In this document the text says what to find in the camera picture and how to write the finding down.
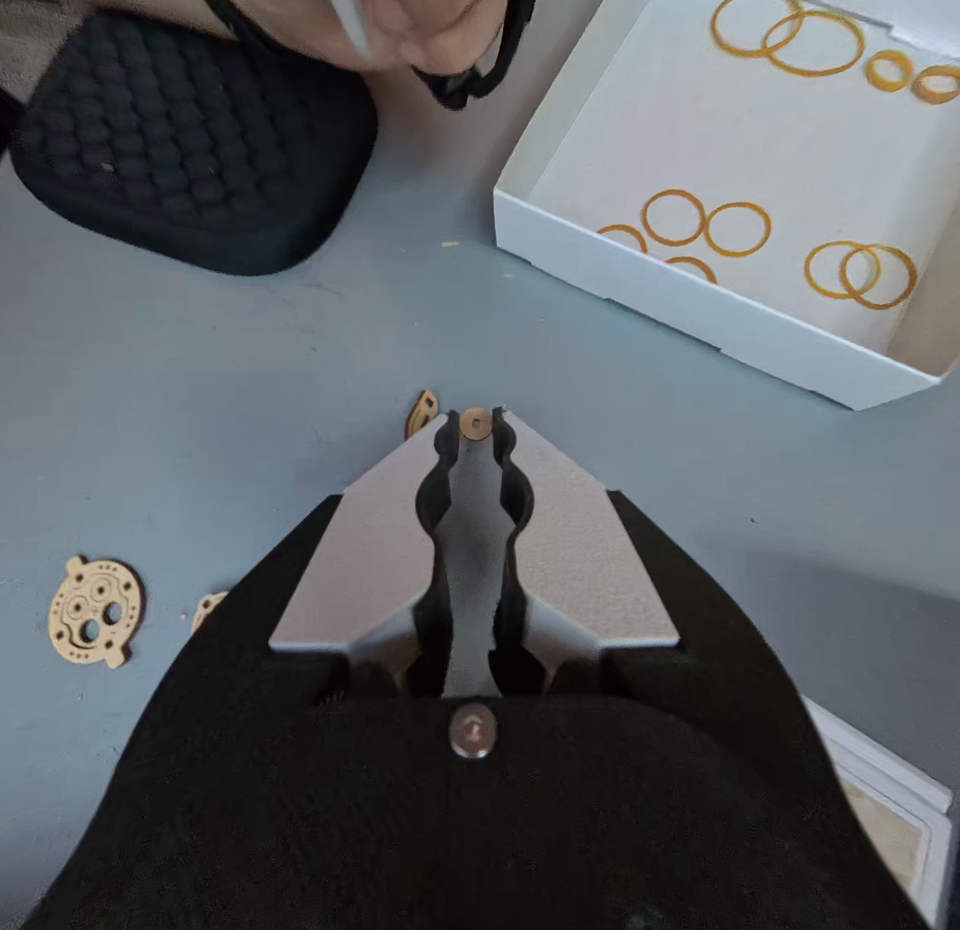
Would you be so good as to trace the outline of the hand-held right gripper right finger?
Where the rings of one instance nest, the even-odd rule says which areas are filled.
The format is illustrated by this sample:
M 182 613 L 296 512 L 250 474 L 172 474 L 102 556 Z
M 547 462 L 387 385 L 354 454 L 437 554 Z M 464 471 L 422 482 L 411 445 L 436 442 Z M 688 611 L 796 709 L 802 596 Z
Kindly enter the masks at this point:
M 539 695 L 567 664 L 680 636 L 606 486 L 512 411 L 492 413 L 499 504 L 511 521 L 490 672 L 502 696 Z

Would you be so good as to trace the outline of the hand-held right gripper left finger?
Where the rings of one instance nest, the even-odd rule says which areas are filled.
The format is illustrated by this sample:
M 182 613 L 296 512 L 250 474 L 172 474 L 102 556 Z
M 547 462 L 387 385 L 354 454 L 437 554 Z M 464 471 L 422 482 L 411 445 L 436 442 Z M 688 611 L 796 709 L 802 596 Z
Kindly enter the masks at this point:
M 271 651 L 341 655 L 413 696 L 442 695 L 453 619 L 438 528 L 459 449 L 459 417 L 440 414 L 342 493 Z

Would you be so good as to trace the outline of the person's left hand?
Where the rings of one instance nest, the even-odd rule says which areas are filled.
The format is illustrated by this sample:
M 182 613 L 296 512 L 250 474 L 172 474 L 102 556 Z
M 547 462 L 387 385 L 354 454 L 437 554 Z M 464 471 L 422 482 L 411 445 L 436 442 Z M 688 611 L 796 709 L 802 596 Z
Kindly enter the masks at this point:
M 330 0 L 229 1 L 282 47 L 338 68 L 451 75 L 496 42 L 509 0 L 360 0 L 368 55 L 354 47 Z

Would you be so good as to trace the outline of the white cardboard box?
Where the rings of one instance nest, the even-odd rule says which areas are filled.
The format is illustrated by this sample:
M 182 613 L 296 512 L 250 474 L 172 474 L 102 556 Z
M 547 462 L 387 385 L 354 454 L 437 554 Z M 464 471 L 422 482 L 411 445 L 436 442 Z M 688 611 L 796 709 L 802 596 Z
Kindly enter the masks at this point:
M 958 0 L 604 0 L 498 248 L 854 410 L 958 369 Z

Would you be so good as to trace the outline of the round wooden plate with holes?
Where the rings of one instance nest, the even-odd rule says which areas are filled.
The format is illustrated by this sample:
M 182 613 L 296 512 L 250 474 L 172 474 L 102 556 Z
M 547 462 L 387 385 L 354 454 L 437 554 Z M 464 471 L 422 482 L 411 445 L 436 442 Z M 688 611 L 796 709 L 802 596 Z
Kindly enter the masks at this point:
M 111 559 L 72 557 L 51 601 L 48 632 L 58 655 L 77 665 L 122 667 L 130 656 L 146 596 L 128 565 Z

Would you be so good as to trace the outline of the black padded cushion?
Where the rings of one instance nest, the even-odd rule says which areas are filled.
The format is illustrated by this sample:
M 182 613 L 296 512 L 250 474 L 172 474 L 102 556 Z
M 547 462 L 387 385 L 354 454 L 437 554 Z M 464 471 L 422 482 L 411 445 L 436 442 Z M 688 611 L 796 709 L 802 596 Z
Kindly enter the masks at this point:
M 144 17 L 71 32 L 10 136 L 13 169 L 79 227 L 235 276 L 329 239 L 368 166 L 362 77 Z

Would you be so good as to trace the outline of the white flat box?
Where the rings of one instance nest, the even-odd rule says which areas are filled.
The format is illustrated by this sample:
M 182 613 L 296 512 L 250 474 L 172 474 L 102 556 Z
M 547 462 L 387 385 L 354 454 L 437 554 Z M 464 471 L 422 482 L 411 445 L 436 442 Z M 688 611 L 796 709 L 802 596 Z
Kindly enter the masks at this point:
M 938 927 L 954 862 L 953 792 L 809 698 L 803 702 L 882 862 Z

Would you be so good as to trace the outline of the group of yellow rubber bands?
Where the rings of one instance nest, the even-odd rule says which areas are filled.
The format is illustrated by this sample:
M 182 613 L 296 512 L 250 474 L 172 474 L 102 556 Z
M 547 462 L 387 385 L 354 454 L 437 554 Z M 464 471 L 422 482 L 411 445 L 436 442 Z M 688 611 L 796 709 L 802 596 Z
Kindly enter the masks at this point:
M 958 197 L 958 66 L 810 0 L 651 0 L 560 174 L 584 224 L 849 336 L 889 335 Z

